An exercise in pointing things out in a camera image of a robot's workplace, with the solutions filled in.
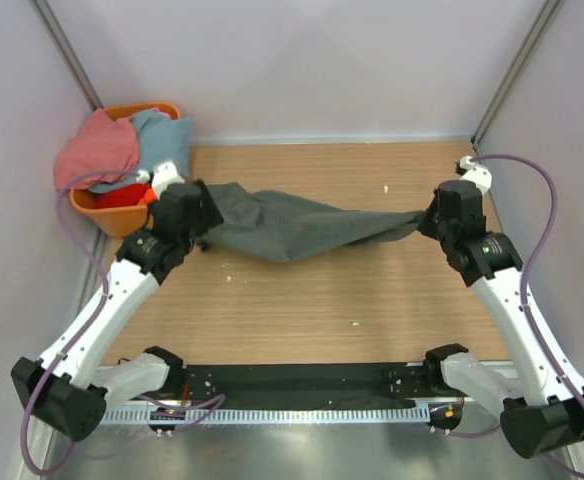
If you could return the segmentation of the dark grey t shirt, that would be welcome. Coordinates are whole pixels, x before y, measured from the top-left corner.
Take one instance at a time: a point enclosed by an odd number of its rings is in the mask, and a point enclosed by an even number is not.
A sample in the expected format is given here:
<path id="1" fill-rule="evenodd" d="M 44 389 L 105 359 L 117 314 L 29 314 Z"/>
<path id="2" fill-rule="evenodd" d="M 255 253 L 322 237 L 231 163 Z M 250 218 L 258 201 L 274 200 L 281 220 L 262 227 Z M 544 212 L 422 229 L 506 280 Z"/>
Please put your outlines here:
<path id="1" fill-rule="evenodd" d="M 237 183 L 211 185 L 209 192 L 223 223 L 200 242 L 275 263 L 398 241 L 417 230 L 424 214 L 345 210 L 280 191 L 249 192 Z"/>

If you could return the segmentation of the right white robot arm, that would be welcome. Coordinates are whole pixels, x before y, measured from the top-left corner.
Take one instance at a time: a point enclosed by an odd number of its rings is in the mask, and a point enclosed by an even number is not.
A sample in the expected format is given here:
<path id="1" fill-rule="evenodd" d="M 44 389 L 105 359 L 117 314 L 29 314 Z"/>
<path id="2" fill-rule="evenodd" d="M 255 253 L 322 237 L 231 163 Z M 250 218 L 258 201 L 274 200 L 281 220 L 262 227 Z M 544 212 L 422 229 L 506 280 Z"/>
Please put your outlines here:
<path id="1" fill-rule="evenodd" d="M 518 375 L 506 378 L 466 348 L 448 345 L 426 356 L 435 361 L 422 372 L 426 390 L 444 396 L 455 389 L 472 397 L 526 459 L 584 441 L 584 378 L 522 286 L 523 262 L 513 243 L 487 230 L 482 191 L 468 180 L 441 183 L 418 230 L 439 242 L 448 264 L 487 309 Z"/>

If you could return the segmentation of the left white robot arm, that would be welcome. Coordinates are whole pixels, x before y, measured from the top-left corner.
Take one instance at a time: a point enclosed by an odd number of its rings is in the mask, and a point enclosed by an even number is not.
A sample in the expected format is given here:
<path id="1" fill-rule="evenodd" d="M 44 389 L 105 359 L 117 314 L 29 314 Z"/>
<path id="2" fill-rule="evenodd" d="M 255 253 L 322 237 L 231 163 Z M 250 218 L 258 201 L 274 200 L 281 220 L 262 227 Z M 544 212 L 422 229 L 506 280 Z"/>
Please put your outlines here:
<path id="1" fill-rule="evenodd" d="M 185 369 L 157 346 L 101 370 L 99 365 L 136 310 L 223 217 L 201 180 L 173 183 L 151 204 L 152 224 L 125 237 L 105 282 L 61 337 L 38 359 L 20 358 L 11 378 L 27 413 L 74 442 L 107 410 L 142 394 L 176 398 Z"/>

